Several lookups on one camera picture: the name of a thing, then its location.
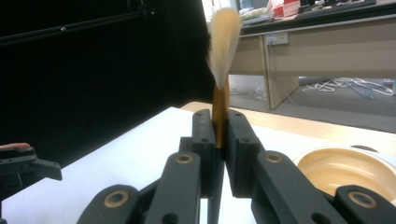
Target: plate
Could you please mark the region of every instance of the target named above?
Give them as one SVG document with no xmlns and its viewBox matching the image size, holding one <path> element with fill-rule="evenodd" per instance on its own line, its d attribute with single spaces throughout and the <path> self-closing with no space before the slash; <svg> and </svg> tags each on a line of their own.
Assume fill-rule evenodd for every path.
<svg viewBox="0 0 396 224">
<path fill-rule="evenodd" d="M 368 152 L 348 147 L 316 148 L 293 162 L 317 189 L 332 196 L 340 186 L 358 185 L 396 205 L 396 168 Z"/>
</svg>

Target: paint brush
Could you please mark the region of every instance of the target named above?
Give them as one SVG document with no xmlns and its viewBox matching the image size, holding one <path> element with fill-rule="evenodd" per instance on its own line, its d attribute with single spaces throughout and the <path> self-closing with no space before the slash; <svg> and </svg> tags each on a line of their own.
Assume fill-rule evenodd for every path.
<svg viewBox="0 0 396 224">
<path fill-rule="evenodd" d="M 225 146 L 230 102 L 228 74 L 239 42 L 241 27 L 242 20 L 239 13 L 228 7 L 218 10 L 211 21 L 208 63 L 216 81 L 212 103 L 216 148 Z"/>
</svg>

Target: brush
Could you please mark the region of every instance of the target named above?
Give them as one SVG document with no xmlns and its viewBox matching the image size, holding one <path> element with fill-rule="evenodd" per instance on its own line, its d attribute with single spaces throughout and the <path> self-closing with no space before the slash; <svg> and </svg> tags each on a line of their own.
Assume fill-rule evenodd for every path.
<svg viewBox="0 0 396 224">
<path fill-rule="evenodd" d="M 208 65 L 216 81 L 213 91 L 212 123 L 215 130 L 217 150 L 215 153 L 213 195 L 207 202 L 207 223 L 209 224 L 217 224 L 219 222 L 224 177 L 225 142 L 228 128 L 228 107 L 230 104 L 228 73 L 239 42 L 241 24 L 238 12 L 231 8 L 218 10 L 211 22 Z"/>
<path fill-rule="evenodd" d="M 208 63 L 216 81 L 212 103 L 216 148 L 225 145 L 230 102 L 228 74 L 239 42 L 241 27 L 242 20 L 239 13 L 228 7 L 218 10 L 211 21 Z"/>
</svg>

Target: wooden desk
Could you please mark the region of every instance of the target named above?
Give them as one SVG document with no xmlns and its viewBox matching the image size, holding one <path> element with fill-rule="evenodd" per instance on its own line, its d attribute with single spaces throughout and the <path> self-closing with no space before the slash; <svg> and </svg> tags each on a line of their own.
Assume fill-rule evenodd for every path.
<svg viewBox="0 0 396 224">
<path fill-rule="evenodd" d="M 371 11 L 362 8 L 361 17 L 345 12 L 340 21 L 296 17 L 244 27 L 230 74 L 263 76 L 269 108 L 299 87 L 299 77 L 396 77 L 396 14 L 387 11 L 396 5 L 378 2 Z M 384 12 L 373 16 L 377 9 Z M 287 33 L 289 44 L 268 45 L 274 33 Z"/>
<path fill-rule="evenodd" d="M 191 102 L 181 108 L 196 112 L 201 109 L 210 109 L 211 105 Z M 251 125 L 328 140 L 345 146 L 371 147 L 380 153 L 396 156 L 396 134 L 394 133 L 382 133 L 308 119 L 296 119 L 255 112 L 246 109 L 233 109 L 243 113 Z"/>
</svg>

